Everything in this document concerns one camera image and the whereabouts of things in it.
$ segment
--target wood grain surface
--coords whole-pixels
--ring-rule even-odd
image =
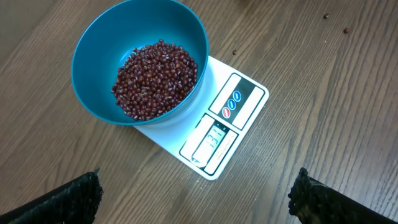
[[[210,54],[271,93],[214,182],[79,104],[74,48],[117,2],[0,0],[0,213],[99,167],[96,223],[298,223],[305,167],[398,221],[398,1],[183,1]]]

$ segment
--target adzuki bean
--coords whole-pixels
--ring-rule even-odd
[[[176,107],[197,83],[198,64],[182,46],[159,40],[134,48],[111,92],[124,114],[147,121]]]

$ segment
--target bowl rim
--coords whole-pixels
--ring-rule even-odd
[[[180,3],[177,0],[168,0],[171,2],[174,2],[176,4],[179,4],[180,6],[184,7],[186,10],[188,10],[189,12],[191,12],[191,14],[195,17],[195,19],[199,22],[200,27],[202,28],[202,31],[205,35],[205,41],[206,41],[206,59],[205,59],[205,63],[203,65],[203,70],[202,70],[202,74],[200,75],[199,79],[197,80],[197,83],[195,84],[195,86],[193,87],[192,91],[188,94],[187,97],[185,97],[176,107],[174,107],[173,109],[171,109],[170,111],[168,111],[167,113],[158,116],[154,119],[150,119],[147,121],[135,121],[132,123],[125,123],[125,122],[118,122],[118,121],[111,121],[109,119],[103,118],[102,116],[99,116],[98,114],[94,113],[92,110],[90,110],[85,104],[84,102],[81,100],[77,90],[76,90],[76,86],[75,86],[75,81],[73,79],[73,68],[74,68],[74,63],[75,63],[75,56],[76,56],[76,52],[77,49],[79,48],[80,42],[82,40],[82,38],[85,36],[86,32],[90,29],[90,27],[103,15],[105,15],[108,11],[114,9],[115,7],[118,7],[122,4],[125,4],[127,2],[130,1],[137,1],[137,0],[127,0],[127,1],[123,1],[120,2],[118,4],[115,4],[114,6],[110,7],[109,9],[105,10],[104,12],[102,12],[97,18],[95,18],[95,20],[93,20],[93,22],[90,23],[90,25],[85,29],[85,31],[83,32],[83,34],[81,35],[76,47],[75,47],[75,51],[73,53],[73,57],[72,57],[72,64],[71,64],[71,68],[70,68],[70,76],[71,76],[71,80],[72,80],[72,86],[73,86],[73,91],[76,94],[76,97],[79,99],[79,102],[83,105],[83,107],[88,110],[92,115],[94,115],[95,117],[97,117],[98,119],[101,119],[105,122],[111,123],[111,124],[117,124],[117,125],[122,125],[122,126],[138,126],[138,125],[143,125],[143,124],[150,124],[153,123],[155,121],[158,121],[162,118],[164,118],[165,116],[169,115],[170,113],[172,113],[173,111],[175,111],[177,108],[179,108],[182,104],[184,104],[185,102],[187,102],[188,98],[192,96],[193,92],[198,88],[199,83],[201,82],[201,80],[203,79],[203,76],[205,75],[205,70],[207,67],[207,63],[208,63],[208,57],[209,57],[209,41],[208,41],[208,36],[206,33],[206,29],[205,26],[203,25],[203,23],[201,22],[201,20],[199,19],[199,17],[186,5]]]

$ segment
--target blue bowl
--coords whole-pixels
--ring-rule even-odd
[[[181,45],[198,64],[192,92],[174,109],[148,121],[134,121],[116,105],[111,93],[118,68],[134,47],[163,39]],[[84,32],[72,60],[72,85],[82,105],[97,118],[113,124],[155,124],[178,116],[195,98],[207,65],[209,46],[198,16],[174,0],[131,0],[108,9]]]

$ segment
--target white scale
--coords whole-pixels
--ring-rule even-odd
[[[178,116],[136,128],[202,177],[215,180],[262,110],[269,92],[213,57],[208,58],[199,87],[191,105]]]

